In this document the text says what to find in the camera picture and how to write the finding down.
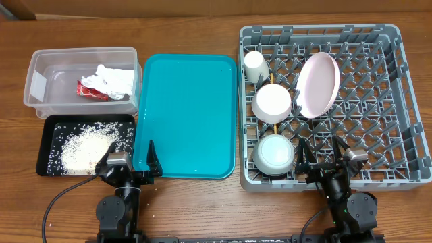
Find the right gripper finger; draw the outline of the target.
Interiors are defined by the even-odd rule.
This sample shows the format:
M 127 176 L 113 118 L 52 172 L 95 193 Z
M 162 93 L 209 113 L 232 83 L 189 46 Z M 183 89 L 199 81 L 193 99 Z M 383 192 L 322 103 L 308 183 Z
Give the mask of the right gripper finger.
M 313 163 L 317 163 L 313 152 L 304 138 L 299 140 L 297 149 L 296 169 L 310 169 Z
M 333 135 L 331 138 L 331 142 L 335 162 L 348 161 L 348 153 L 350 152 L 350 147 L 338 135 Z

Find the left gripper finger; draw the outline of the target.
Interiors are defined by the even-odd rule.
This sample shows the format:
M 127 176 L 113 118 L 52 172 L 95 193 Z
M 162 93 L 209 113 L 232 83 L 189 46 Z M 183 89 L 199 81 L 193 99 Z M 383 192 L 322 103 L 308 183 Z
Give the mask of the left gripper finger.
M 152 176 L 163 175 L 163 169 L 156 154 L 155 144 L 152 140 L 149 140 L 146 164 Z
M 96 164 L 94 173 L 95 174 L 102 174 L 107 169 L 107 159 L 110 153 L 113 153 L 115 151 L 115 142 L 113 142 L 109 148 L 107 149 L 106 153 L 103 155 L 103 157 L 99 160 L 99 162 Z

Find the pile of rice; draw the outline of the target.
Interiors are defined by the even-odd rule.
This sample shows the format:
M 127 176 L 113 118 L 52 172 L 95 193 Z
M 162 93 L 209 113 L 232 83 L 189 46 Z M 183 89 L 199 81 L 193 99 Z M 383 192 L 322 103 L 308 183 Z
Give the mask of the pile of rice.
M 63 122 L 54 125 L 47 159 L 48 176 L 93 176 L 96 164 L 113 144 L 133 153 L 132 122 Z

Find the white bowl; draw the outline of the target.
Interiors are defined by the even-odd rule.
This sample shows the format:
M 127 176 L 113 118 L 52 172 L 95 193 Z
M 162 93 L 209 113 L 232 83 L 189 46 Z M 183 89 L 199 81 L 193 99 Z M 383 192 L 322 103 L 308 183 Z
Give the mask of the white bowl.
M 252 159 L 257 169 L 268 176 L 280 176 L 294 165 L 294 146 L 285 136 L 268 135 L 254 146 Z

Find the pink plate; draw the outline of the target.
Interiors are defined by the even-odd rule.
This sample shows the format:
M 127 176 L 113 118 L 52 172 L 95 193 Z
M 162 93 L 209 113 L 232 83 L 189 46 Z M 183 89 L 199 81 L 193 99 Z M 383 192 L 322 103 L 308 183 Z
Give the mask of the pink plate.
M 300 114 L 308 119 L 320 117 L 330 110 L 340 87 L 340 69 L 328 53 L 313 54 L 304 64 L 298 77 L 296 99 Z

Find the pink small bowl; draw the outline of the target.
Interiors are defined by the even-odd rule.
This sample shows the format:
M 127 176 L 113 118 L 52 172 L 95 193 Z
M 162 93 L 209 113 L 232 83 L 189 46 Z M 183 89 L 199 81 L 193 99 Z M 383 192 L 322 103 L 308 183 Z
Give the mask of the pink small bowl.
M 289 116 L 291 103 L 287 89 L 279 84 L 267 84 L 252 98 L 252 112 L 262 122 L 277 124 Z

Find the red sauce packet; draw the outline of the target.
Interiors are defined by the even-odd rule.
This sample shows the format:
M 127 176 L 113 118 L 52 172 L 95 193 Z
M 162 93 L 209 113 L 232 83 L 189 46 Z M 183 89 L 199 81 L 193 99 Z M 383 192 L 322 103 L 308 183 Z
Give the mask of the red sauce packet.
M 77 81 L 76 94 L 80 97 L 100 99 L 102 101 L 111 100 L 111 98 L 107 94 L 103 94 L 93 88 L 87 88 L 79 80 Z

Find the white napkin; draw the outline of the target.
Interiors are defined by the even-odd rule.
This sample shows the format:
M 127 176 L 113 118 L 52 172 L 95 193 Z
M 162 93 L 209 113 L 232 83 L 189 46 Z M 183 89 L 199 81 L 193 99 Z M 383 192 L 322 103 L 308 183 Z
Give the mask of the white napkin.
M 125 96 L 132 96 L 134 87 L 134 70 L 115 69 L 97 66 L 95 74 L 83 76 L 79 80 L 87 88 L 93 88 L 108 95 L 111 100 L 122 100 Z

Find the wooden chopstick diagonal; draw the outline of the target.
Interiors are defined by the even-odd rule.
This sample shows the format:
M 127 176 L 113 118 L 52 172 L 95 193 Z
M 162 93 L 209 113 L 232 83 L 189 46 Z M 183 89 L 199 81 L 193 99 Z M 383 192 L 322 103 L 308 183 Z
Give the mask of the wooden chopstick diagonal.
M 273 73 L 270 73 L 271 84 L 274 84 Z M 273 124 L 274 134 L 277 134 L 277 124 Z

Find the cream paper cup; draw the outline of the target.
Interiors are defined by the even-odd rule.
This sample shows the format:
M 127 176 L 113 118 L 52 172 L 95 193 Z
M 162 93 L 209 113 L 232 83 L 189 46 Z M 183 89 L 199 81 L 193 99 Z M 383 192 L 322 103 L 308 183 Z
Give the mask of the cream paper cup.
M 269 67 L 263 55 L 258 51 L 251 51 L 244 56 L 244 69 L 249 82 L 257 84 L 260 75 L 263 80 L 269 77 Z

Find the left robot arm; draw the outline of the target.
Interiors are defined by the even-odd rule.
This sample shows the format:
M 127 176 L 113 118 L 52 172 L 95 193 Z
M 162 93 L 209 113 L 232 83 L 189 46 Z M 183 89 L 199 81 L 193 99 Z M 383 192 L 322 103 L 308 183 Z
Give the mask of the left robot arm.
M 95 174 L 114 187 L 114 194 L 100 200 L 98 242 L 149 242 L 138 229 L 141 186 L 153 184 L 163 175 L 153 141 L 148 144 L 148 171 L 134 171 L 129 153 L 115 152 L 113 143 L 95 167 Z

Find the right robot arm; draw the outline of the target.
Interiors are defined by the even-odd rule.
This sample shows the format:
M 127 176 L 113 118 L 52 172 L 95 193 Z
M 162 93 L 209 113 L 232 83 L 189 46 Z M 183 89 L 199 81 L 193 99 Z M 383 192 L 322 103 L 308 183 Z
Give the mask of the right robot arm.
M 337 135 L 331 141 L 333 163 L 317 162 L 305 139 L 298 144 L 295 174 L 306 175 L 306 183 L 314 184 L 327 201 L 327 206 L 306 222 L 299 241 L 305 242 L 307 227 L 319 215 L 330 211 L 334 226 L 326 229 L 316 242 L 384 242 L 384 236 L 373 233 L 377 227 L 376 197 L 368 192 L 354 193 L 350 187 L 351 178 L 359 174 L 368 161 L 367 152 L 348 146 Z

